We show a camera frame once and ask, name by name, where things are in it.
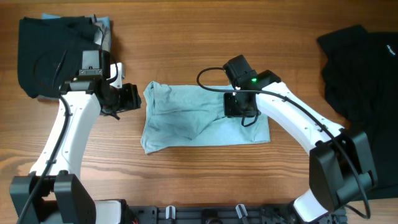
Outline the light blue t-shirt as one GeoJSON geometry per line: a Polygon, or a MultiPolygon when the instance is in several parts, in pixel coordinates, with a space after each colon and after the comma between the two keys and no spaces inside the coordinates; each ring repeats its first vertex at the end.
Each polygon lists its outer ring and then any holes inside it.
{"type": "Polygon", "coordinates": [[[174,146],[230,146],[271,141],[268,117],[244,127],[224,115],[223,94],[195,85],[152,81],[144,90],[146,123],[141,145],[146,154],[174,146]]]}

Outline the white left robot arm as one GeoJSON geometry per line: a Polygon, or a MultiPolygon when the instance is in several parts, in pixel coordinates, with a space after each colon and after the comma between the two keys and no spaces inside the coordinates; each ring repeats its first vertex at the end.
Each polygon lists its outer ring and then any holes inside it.
{"type": "Polygon", "coordinates": [[[124,199],[93,200],[80,180],[90,131],[101,113],[96,93],[69,91],[37,162],[15,176],[10,196],[18,223],[130,223],[124,199]]]}

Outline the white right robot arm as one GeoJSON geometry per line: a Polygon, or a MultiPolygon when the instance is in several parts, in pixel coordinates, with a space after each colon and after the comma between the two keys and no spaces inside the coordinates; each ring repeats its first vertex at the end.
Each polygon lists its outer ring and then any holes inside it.
{"type": "Polygon", "coordinates": [[[376,169],[368,137],[363,131],[345,129],[290,92],[287,85],[269,70],[225,69],[233,86],[233,105],[243,117],[264,114],[281,125],[309,156],[309,189],[294,200],[299,219],[310,223],[362,200],[371,216],[367,191],[377,184],[376,169]]]}

